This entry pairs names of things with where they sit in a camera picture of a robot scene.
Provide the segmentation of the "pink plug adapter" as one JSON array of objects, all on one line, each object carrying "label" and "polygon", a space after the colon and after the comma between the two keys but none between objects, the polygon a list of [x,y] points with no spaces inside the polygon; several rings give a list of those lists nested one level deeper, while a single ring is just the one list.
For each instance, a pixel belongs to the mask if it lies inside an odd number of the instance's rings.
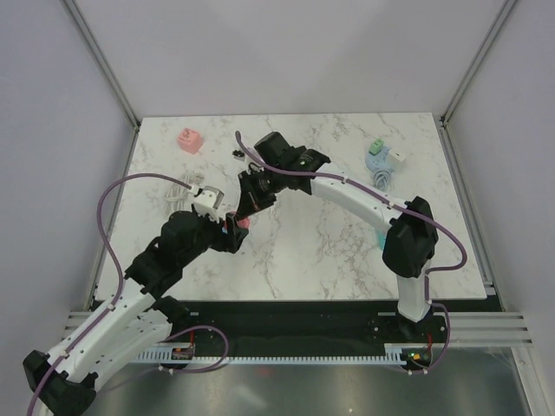
[{"label": "pink plug adapter", "polygon": [[249,229],[251,225],[251,220],[249,218],[242,218],[237,220],[238,226],[242,229]]}]

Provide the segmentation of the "pink cube socket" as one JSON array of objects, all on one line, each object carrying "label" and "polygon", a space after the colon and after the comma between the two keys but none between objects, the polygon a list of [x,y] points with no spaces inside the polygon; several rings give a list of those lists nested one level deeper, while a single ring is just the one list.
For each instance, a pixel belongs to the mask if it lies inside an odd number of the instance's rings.
[{"label": "pink cube socket", "polygon": [[196,154],[204,145],[204,139],[198,131],[186,127],[179,133],[177,143],[182,151]]}]

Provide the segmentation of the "blue round power strip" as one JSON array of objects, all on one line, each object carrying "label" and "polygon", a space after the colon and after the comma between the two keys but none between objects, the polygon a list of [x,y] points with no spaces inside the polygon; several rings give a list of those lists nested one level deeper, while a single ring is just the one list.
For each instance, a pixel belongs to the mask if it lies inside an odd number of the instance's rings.
[{"label": "blue round power strip", "polygon": [[389,156],[389,150],[388,149],[381,150],[376,155],[373,155],[371,153],[366,153],[365,154],[366,167],[371,172],[385,171],[385,172],[392,173],[395,169],[389,163],[388,156]]}]

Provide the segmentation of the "green plug adapter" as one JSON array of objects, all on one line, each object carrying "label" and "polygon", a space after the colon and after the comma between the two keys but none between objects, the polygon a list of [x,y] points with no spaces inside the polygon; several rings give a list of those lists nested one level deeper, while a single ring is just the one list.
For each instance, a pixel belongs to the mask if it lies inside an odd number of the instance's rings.
[{"label": "green plug adapter", "polygon": [[378,153],[382,151],[383,146],[384,146],[383,139],[375,139],[369,147],[369,154],[372,156],[376,156]]}]

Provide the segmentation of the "white cube adapter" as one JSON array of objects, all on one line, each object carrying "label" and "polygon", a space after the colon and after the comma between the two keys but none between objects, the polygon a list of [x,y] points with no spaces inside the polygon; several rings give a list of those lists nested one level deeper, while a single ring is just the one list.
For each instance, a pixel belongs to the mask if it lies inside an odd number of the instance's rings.
[{"label": "white cube adapter", "polygon": [[388,151],[386,162],[392,170],[400,171],[405,164],[407,156],[394,148]]}]

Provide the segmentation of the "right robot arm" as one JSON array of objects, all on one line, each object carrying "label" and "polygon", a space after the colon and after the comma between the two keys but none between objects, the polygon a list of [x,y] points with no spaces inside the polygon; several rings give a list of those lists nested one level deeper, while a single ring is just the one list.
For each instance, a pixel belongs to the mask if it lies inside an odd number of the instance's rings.
[{"label": "right robot arm", "polygon": [[407,341],[428,331],[431,309],[425,268],[438,241],[428,202],[420,197],[395,202],[374,187],[350,179],[319,151],[290,145],[278,132],[268,133],[253,151],[235,133],[240,149],[257,169],[239,174],[236,216],[248,218],[273,206],[279,192],[289,189],[334,203],[359,217],[386,237],[382,260],[397,281],[397,330]]}]

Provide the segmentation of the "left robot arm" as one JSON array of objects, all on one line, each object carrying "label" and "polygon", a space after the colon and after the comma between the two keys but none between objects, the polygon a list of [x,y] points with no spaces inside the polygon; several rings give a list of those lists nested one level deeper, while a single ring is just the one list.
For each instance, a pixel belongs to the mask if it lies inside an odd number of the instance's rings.
[{"label": "left robot arm", "polygon": [[187,337],[190,320],[166,292],[197,257],[207,250],[234,254],[248,233],[232,214],[211,220],[194,211],[175,212],[127,268],[114,295],[66,340],[24,359],[32,400],[54,415],[82,415],[107,381],[142,351],[167,337]]}]

